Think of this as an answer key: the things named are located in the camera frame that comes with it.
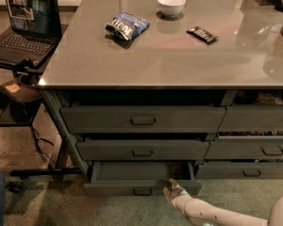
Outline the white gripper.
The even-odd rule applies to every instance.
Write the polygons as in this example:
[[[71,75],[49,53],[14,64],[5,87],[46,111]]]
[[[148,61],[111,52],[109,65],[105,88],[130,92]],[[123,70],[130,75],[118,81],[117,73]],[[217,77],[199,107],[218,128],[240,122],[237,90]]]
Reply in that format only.
[[[186,215],[186,206],[188,201],[191,200],[191,195],[184,188],[180,188],[179,183],[173,178],[169,179],[169,183],[173,190],[170,192],[167,187],[163,188],[165,199],[174,210],[179,211],[182,215]]]

